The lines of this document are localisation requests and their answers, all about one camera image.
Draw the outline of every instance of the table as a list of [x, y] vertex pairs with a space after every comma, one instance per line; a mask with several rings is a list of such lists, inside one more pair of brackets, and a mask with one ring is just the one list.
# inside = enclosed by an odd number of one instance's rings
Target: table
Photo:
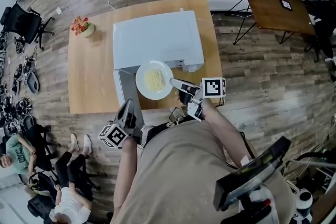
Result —
[[[163, 0], [112, 10], [89, 21], [96, 31], [88, 38], [69, 35], [68, 92], [70, 113], [115, 112], [119, 109], [113, 78], [112, 28], [116, 22], [149, 15], [194, 10], [201, 37], [204, 65], [196, 72], [173, 68], [175, 78], [200, 83], [202, 77], [222, 77], [215, 30], [207, 0]], [[178, 105], [174, 91], [162, 100], [149, 100], [138, 93], [141, 108], [158, 109]]]
[[[283, 8], [280, 0], [248, 0], [249, 5], [247, 10], [251, 7], [256, 22], [238, 38], [246, 18], [247, 12], [245, 13], [234, 45], [255, 25], [260, 29], [284, 31], [280, 44], [284, 43], [294, 33], [314, 36], [315, 30], [302, 0], [285, 1], [290, 3], [292, 10]], [[285, 39], [286, 33], [291, 33], [291, 35]]]

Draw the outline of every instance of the white sneaker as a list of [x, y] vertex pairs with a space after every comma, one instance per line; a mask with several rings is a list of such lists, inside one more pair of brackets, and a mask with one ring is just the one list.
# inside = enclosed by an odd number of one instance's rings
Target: white sneaker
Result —
[[87, 134], [84, 135], [84, 147], [89, 149], [89, 154], [92, 153], [91, 139]]
[[77, 137], [74, 134], [71, 134], [71, 147], [75, 148], [75, 151], [79, 151]]

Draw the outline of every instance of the white plate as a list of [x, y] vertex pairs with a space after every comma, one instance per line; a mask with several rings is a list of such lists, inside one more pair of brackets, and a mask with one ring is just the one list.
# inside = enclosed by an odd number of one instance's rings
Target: white plate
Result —
[[[146, 72], [151, 69], [160, 69], [162, 73], [165, 86], [161, 91], [151, 91], [145, 85], [144, 76]], [[173, 86], [169, 82], [170, 78], [172, 77], [173, 72], [165, 63], [159, 61], [150, 61], [139, 67], [138, 71], [136, 72], [135, 82], [137, 83], [136, 86], [143, 96], [148, 99], [159, 100], [165, 98], [172, 91]]]

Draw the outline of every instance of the pasta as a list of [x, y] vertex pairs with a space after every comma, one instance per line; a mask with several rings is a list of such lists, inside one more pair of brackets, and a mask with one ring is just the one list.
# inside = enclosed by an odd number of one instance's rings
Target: pasta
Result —
[[160, 69], [151, 69], [145, 73], [144, 83], [151, 91], [161, 91], [165, 86], [165, 82]]

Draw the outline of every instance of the flower pot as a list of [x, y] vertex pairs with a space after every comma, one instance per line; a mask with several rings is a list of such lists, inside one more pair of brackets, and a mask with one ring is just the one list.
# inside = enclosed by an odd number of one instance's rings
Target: flower pot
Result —
[[92, 33], [94, 32], [94, 30], [95, 30], [95, 25], [92, 24], [92, 23], [90, 23], [89, 27], [84, 32], [82, 32], [80, 35], [82, 37], [88, 37], [88, 36], [92, 35]]

